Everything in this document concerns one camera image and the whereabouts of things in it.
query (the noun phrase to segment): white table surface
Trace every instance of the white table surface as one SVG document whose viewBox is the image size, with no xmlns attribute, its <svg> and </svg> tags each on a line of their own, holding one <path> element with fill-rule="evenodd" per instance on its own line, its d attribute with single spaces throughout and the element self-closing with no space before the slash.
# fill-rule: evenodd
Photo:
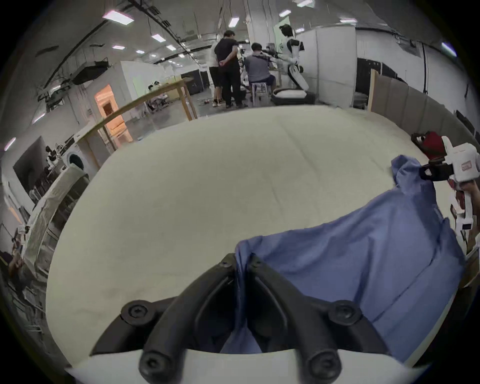
<svg viewBox="0 0 480 384">
<path fill-rule="evenodd" d="M 114 153 L 55 250 L 50 331 L 69 362 L 135 299 L 177 296 L 238 241 L 335 220 L 394 187 L 390 161 L 427 157 L 365 111 L 255 108 L 185 122 Z M 436 183 L 450 214 L 450 188 Z"/>
</svg>

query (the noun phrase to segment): black shorts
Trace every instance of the black shorts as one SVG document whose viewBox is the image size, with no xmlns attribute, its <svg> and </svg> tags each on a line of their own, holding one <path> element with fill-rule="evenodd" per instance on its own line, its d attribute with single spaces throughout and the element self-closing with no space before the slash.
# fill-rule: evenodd
<svg viewBox="0 0 480 384">
<path fill-rule="evenodd" d="M 210 67 L 210 76 L 212 76 L 213 85 L 215 87 L 220 87 L 220 76 L 218 75 L 218 67 Z"/>
</svg>

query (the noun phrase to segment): black t-shirt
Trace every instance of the black t-shirt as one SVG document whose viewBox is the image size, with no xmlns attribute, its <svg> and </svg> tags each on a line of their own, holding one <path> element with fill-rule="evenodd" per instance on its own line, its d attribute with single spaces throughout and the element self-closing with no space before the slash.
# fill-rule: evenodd
<svg viewBox="0 0 480 384">
<path fill-rule="evenodd" d="M 225 60 L 227 56 L 232 53 L 232 47 L 238 46 L 238 42 L 235 39 L 231 39 L 229 37 L 224 37 L 221 39 L 215 47 L 215 54 L 218 61 Z M 237 56 L 235 56 L 232 60 L 230 60 L 227 64 L 223 67 L 219 68 L 232 68 L 232 67 L 239 67 L 239 60 Z"/>
</svg>

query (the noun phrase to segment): gray t-shirt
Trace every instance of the gray t-shirt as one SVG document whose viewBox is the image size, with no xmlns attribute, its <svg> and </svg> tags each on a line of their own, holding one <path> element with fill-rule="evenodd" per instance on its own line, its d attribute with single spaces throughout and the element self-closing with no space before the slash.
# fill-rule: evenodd
<svg viewBox="0 0 480 384">
<path fill-rule="evenodd" d="M 270 76 L 268 62 L 270 58 L 266 55 L 251 55 L 245 58 L 245 69 L 248 73 L 249 83 L 255 83 Z"/>
</svg>

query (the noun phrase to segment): white humanoid robot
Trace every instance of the white humanoid robot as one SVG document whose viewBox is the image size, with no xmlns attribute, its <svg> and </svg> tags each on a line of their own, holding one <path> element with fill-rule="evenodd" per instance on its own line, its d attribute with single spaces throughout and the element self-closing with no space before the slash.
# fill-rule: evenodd
<svg viewBox="0 0 480 384">
<path fill-rule="evenodd" d="M 309 86 L 301 73 L 303 68 L 299 66 L 300 51 L 304 50 L 303 43 L 293 37 L 292 27 L 288 24 L 280 26 L 284 38 L 279 44 L 279 52 L 266 50 L 264 52 L 279 59 L 283 71 L 288 75 L 287 88 L 277 88 L 272 93 L 272 101 L 275 105 L 314 104 L 315 94 L 308 92 Z"/>
</svg>

